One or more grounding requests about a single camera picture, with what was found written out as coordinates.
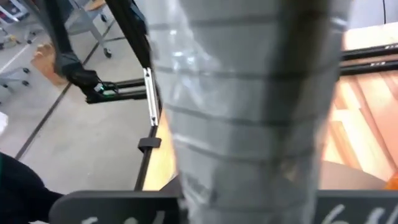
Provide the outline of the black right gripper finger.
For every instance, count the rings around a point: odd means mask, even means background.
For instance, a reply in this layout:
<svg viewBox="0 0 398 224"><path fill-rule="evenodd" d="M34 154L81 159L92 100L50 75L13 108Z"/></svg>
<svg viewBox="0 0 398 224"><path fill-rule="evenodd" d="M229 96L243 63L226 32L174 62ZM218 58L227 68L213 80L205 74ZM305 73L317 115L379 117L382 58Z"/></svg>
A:
<svg viewBox="0 0 398 224"><path fill-rule="evenodd" d="M180 185L179 177L176 175L166 185L164 185L160 191L163 192L181 192L182 188Z"/></svg>

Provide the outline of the clear ridged plastic container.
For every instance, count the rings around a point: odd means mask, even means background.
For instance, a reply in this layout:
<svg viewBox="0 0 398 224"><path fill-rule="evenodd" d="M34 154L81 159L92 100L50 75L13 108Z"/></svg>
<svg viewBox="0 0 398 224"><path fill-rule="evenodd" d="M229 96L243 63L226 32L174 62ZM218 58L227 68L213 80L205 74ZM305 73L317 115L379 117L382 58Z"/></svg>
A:
<svg viewBox="0 0 398 224"><path fill-rule="evenodd" d="M311 224L351 0L143 0L190 224Z"/></svg>

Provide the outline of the black rounded object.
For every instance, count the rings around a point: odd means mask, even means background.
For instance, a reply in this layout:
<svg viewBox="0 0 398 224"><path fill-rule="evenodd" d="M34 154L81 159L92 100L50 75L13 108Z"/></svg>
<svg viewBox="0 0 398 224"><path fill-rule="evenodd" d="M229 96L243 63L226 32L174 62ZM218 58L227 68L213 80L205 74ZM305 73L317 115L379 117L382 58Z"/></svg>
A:
<svg viewBox="0 0 398 224"><path fill-rule="evenodd" d="M0 224L48 223L50 209L61 197L30 167L0 152Z"/></svg>

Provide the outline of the brown cardboard piece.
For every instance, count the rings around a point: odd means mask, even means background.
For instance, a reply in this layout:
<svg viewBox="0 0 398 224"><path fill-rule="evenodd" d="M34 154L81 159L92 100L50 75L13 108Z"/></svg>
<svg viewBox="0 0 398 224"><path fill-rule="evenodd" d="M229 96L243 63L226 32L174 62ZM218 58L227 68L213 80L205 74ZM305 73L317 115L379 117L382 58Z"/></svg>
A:
<svg viewBox="0 0 398 224"><path fill-rule="evenodd" d="M37 46L31 64L53 85L66 85L68 81L55 71L55 49L52 43Z"/></svg>

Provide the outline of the grey wheeled cart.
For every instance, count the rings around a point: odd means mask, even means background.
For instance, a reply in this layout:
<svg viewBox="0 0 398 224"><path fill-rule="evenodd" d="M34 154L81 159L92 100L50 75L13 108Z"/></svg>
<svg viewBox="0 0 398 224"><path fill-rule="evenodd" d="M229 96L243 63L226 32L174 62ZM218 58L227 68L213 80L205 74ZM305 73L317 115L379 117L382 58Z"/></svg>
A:
<svg viewBox="0 0 398 224"><path fill-rule="evenodd" d="M85 32L90 32L92 36L98 41L103 48L105 57L111 58L112 53L106 46L102 34L100 34L97 27L94 25L94 20L97 17L106 24L108 18L104 14L106 7L105 0L68 0L72 6L72 11L68 15L65 27L70 35L78 35Z"/></svg>

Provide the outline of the grey caster chair base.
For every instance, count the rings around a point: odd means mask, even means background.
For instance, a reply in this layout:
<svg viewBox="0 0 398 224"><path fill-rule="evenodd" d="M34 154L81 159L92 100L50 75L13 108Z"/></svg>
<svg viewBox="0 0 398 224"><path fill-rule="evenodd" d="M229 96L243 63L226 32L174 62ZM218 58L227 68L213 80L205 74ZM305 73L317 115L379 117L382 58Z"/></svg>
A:
<svg viewBox="0 0 398 224"><path fill-rule="evenodd" d="M24 86L29 86L28 77L30 69L27 67L17 67L6 72L0 72L0 94L5 91L12 92L10 83L20 83Z"/></svg>

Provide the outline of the black table edge rail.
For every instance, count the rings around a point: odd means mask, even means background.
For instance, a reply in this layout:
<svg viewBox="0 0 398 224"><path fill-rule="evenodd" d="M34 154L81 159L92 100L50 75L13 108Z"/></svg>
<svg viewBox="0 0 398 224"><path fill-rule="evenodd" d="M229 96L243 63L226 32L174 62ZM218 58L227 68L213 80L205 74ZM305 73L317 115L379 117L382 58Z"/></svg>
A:
<svg viewBox="0 0 398 224"><path fill-rule="evenodd" d="M150 128L149 135L148 135L147 138L149 138L149 137L155 137L156 138L157 128L158 128L158 126L152 126ZM139 173L138 173L138 176L137 176L137 180L136 180L136 184L135 184L134 190L141 191L143 189L144 182L145 182L145 177L146 177L146 174L147 174L147 169L148 169L148 166L149 166L150 156L152 154L152 150L153 150L153 148L149 149L145 153L143 153L143 158L141 160L141 166L140 166L140 169L139 169Z"/></svg>

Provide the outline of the black rail clip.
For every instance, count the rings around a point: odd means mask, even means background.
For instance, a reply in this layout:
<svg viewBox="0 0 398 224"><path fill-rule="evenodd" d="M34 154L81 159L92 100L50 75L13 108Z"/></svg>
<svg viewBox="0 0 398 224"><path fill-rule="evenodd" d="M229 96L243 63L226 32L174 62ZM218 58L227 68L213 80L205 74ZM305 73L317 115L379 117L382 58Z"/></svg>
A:
<svg viewBox="0 0 398 224"><path fill-rule="evenodd" d="M159 148L161 145L161 138L149 137L149 138L141 138L137 145L138 149L145 153L147 150L152 148Z"/></svg>

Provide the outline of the silver metal bracket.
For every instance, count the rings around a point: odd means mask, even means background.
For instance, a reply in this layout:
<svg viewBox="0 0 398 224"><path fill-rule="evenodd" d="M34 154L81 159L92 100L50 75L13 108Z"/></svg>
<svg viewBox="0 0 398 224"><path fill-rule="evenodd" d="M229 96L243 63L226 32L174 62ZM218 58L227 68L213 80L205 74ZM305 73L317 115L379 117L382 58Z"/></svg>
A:
<svg viewBox="0 0 398 224"><path fill-rule="evenodd" d="M152 126L158 126L160 113L155 79L150 68L144 68L143 71L147 101L149 106L150 123Z"/></svg>

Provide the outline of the black floor frame rail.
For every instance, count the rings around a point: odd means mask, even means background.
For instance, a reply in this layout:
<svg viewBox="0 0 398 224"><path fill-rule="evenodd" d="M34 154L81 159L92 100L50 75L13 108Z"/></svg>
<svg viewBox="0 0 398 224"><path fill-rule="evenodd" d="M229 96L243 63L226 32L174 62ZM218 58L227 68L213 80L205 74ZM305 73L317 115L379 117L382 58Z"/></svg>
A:
<svg viewBox="0 0 398 224"><path fill-rule="evenodd" d="M122 91L122 89L146 87L144 79L133 79L121 82L102 82L86 93L88 104L107 103L122 100L144 100L147 98L146 89Z"/></svg>

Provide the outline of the black table frame post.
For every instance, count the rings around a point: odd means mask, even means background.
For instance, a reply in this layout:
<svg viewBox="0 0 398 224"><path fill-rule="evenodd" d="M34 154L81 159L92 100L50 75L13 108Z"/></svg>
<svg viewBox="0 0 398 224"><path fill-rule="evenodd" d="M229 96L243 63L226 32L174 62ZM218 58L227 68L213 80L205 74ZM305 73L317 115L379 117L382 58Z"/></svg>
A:
<svg viewBox="0 0 398 224"><path fill-rule="evenodd" d="M134 0L106 0L126 40L143 68L151 68L146 19Z"/></svg>

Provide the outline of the black sleeved frame leg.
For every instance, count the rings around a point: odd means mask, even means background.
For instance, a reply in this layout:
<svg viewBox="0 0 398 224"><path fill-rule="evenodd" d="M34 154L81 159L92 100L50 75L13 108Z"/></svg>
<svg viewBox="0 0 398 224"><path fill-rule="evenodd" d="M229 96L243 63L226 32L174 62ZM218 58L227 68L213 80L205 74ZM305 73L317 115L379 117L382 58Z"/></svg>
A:
<svg viewBox="0 0 398 224"><path fill-rule="evenodd" d="M84 94L95 92L100 83L94 71L85 70L74 53L57 0L37 0L46 30L56 51L55 64L61 75Z"/></svg>

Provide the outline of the black double table rail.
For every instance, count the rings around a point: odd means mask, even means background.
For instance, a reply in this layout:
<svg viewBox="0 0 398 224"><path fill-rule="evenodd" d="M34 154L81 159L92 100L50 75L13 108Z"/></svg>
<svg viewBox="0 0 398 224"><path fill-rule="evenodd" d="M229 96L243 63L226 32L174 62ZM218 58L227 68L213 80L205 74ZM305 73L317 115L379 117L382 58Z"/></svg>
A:
<svg viewBox="0 0 398 224"><path fill-rule="evenodd" d="M391 56L398 56L398 43L345 50L341 61L356 61L356 63L341 66L340 76L398 71L398 58L387 60Z"/></svg>

